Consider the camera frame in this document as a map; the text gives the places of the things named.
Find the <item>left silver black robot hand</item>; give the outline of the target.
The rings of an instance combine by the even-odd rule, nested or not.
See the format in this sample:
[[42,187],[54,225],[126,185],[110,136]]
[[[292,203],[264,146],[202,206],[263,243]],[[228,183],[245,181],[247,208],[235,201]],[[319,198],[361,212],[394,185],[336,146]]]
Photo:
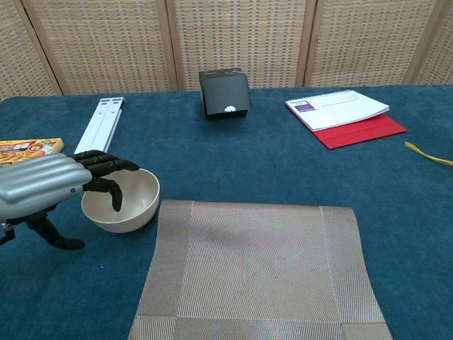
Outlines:
[[14,227],[25,223],[57,249],[83,249],[83,241],[62,236],[47,214],[82,191],[109,193],[113,210],[120,211],[122,190],[106,176],[122,170],[137,171],[139,166],[94,149],[48,154],[1,168],[1,244],[14,239]]

